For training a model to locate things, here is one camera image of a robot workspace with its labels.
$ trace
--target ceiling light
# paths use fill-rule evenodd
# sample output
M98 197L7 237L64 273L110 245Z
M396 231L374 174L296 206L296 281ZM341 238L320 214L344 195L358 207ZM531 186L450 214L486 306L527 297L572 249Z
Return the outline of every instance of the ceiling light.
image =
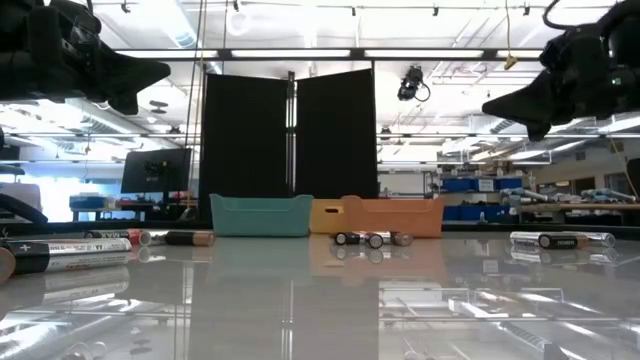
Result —
M234 57L251 57L251 58L321 58L321 57L348 57L351 50L332 50L332 49L300 49L300 50L232 50L231 55Z
M240 26L236 27L236 25L234 25L235 23L237 23L237 21L233 20L234 17L236 18L242 17ZM253 18L246 11L240 12L240 9L238 9L238 11L227 12L226 23L227 23L227 31L229 32L229 34L233 36L242 36L246 34L249 30L251 30L251 27L253 25Z
M541 50L511 50L511 56L519 59L537 59L542 54ZM498 50L498 58L506 59L509 57L509 50Z
M366 57L397 58L480 58L482 50L365 50Z
M518 152L518 153L515 153L515 154L509 156L509 159L511 159L511 160L528 159L528 158L532 158L534 156L542 155L544 153L545 153L544 150L521 151L521 152Z
M199 59L218 57L216 50L192 50L192 49L175 49L175 50L118 50L120 55L131 56L139 59Z
M598 129L599 133L610 133L610 132L616 132L616 131L620 131L620 130L625 130L625 129L629 129L632 127L636 127L636 126L640 126L640 117L636 117L636 118L632 118L632 119L626 119L626 120L618 120L616 122L613 122L607 126L603 126L601 128Z
M550 161L514 161L513 165L528 165L528 166L536 166L536 165L551 165Z
M584 144L584 142L585 142L585 140L580 140L580 141L564 144L564 145L558 146L557 148L555 148L555 149L553 149L551 151L558 152L558 151L569 150L569 149L571 149L573 147L576 147L578 145Z
M487 158L500 156L500 155L506 153L507 151L509 151L509 150L505 149L505 150L496 150L496 151L492 151L492 150L484 151L484 152L481 152L479 154L473 155L471 157L471 160L474 160L474 161L484 160L484 159L487 159Z

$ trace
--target plastic bin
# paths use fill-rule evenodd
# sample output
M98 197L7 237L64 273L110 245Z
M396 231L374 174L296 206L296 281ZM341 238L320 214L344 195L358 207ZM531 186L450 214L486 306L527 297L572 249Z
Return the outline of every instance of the plastic bin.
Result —
M499 190L521 188L522 179L520 178L496 179L496 187Z
M311 232L331 234L349 231L344 203L337 199L314 199L311 204Z
M210 198L217 236L304 237L309 234L311 195L262 199L211 194Z
M445 206L444 207L444 221L458 221L460 220L460 207L459 206Z
M402 231L415 237L440 237L444 201L363 200L345 196L347 223L356 231Z
M471 179L442 179L442 190L447 192L465 192L473 190Z

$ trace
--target ceiling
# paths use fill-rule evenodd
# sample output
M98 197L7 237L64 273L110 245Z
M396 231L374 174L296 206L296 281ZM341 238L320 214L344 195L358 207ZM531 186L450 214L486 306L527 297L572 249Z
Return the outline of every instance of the ceiling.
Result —
M94 12L103 22L101 39L116 50L180 49L185 44L198 43L204 48L499 48L541 49L546 42L559 34L544 26L541 15L550 0L457 0L457 1L383 1L383 0L269 0L240 1L239 11L234 1L212 1L206 4L197 0L94 0ZM564 0L551 14L558 23L578 24L592 22L602 16L615 0ZM232 75L286 78L293 71L297 78L367 69L368 61L227 61L204 62L210 71ZM201 121L199 106L201 64L197 61L168 62L172 74L165 80L143 90L138 95L140 112L136 116L123 116L102 105L92 106L86 101L58 106L58 112L46 112L46 132L88 131L84 127L65 125L65 111L86 112L79 117L84 121L103 125L94 132L102 133L166 133L171 127L182 132L197 134ZM431 97L427 102L399 101L398 86L410 65L420 65L425 83L430 86ZM519 62L510 70L503 62L483 61L377 61L375 62L375 93L377 123L379 129L389 127L394 133L444 133L489 134L501 119L485 116L481 106L488 98L494 98L517 90L531 82L542 69L537 62ZM169 106L166 114L152 114L151 100L162 101ZM0 113L0 124L5 132L44 132L38 119L32 117L37 107L23 108L20 115L31 117L32 126L11 128L7 122L7 107ZM526 140L518 140L525 134L517 124L503 126L500 134L514 134L509 138L463 142L465 139L447 137L406 140L402 143L379 141L392 151L393 156L383 160L419 158L429 151L473 153L487 147L511 143L518 151ZM593 121L572 124L565 132L589 133L597 131ZM42 146L51 141L56 148L60 141L38 138L39 144L18 141L21 146ZM534 144L537 149L552 149L570 142L566 139L547 140ZM175 147L184 139L123 139L111 141L107 152L111 158L120 158L122 151Z

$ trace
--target table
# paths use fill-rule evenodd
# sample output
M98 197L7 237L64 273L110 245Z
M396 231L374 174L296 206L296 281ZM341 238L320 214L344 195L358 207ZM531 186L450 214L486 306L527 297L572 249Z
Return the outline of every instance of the table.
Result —
M574 360L640 358L640 242L550 252L512 247L505 233L444 233L334 254L323 235L219 238L149 248L143 261L137 250L119 267L12 279L0 285L0 329L50 328L28 350L16 340L0 351L533 360L548 344ZM47 325L52 314L59 325ZM70 335L79 329L81 341Z

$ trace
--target black backdrop panel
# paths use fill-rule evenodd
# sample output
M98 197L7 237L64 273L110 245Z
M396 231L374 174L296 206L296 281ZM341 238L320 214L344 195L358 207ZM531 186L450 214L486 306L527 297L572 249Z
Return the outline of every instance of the black backdrop panel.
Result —
M372 70L298 82L298 194L378 197Z
M287 197L287 81L207 77L202 124L199 206L210 219L209 194Z

